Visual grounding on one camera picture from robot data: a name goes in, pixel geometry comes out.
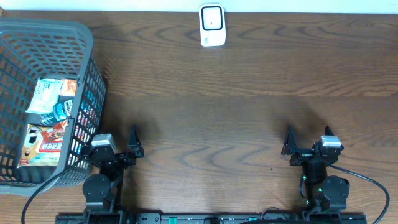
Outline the yellow snack bag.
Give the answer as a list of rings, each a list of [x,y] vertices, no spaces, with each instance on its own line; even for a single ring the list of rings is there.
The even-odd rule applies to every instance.
[[[17,167],[57,166],[67,124],[67,120],[52,127],[28,124]]]

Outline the teal mouthwash bottle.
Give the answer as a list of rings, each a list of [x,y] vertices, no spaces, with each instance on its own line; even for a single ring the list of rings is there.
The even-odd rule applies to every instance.
[[[65,121],[71,116],[73,99],[59,102],[52,108],[52,112],[42,114],[40,124],[44,126],[53,126],[61,121]]]

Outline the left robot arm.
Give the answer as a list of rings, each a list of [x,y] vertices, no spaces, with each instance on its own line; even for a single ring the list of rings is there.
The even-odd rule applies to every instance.
[[[136,165],[144,157],[144,148],[131,126],[127,152],[116,153],[116,144],[111,134],[97,134],[83,151],[86,160],[99,169],[83,184],[86,208],[85,223],[135,223],[134,215],[121,205],[124,171]]]

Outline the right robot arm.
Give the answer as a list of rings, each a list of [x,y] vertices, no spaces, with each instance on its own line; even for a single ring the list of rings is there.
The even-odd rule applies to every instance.
[[[327,167],[338,161],[343,149],[342,143],[328,126],[311,148],[298,147],[293,127],[287,128],[281,154],[290,155],[290,165],[300,166],[303,170],[299,189],[308,208],[300,212],[302,220],[342,222],[341,211],[347,208],[350,184],[344,178],[328,175]]]

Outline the small orange tissue pack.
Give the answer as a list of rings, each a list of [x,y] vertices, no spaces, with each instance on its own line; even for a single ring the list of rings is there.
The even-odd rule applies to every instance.
[[[75,96],[77,90],[77,82],[72,79],[62,79],[60,87],[60,96]]]

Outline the pale wet wipes pack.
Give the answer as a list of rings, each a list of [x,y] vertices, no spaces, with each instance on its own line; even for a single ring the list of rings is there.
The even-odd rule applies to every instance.
[[[34,95],[26,113],[45,114],[53,111],[58,103],[62,81],[58,79],[38,79]]]

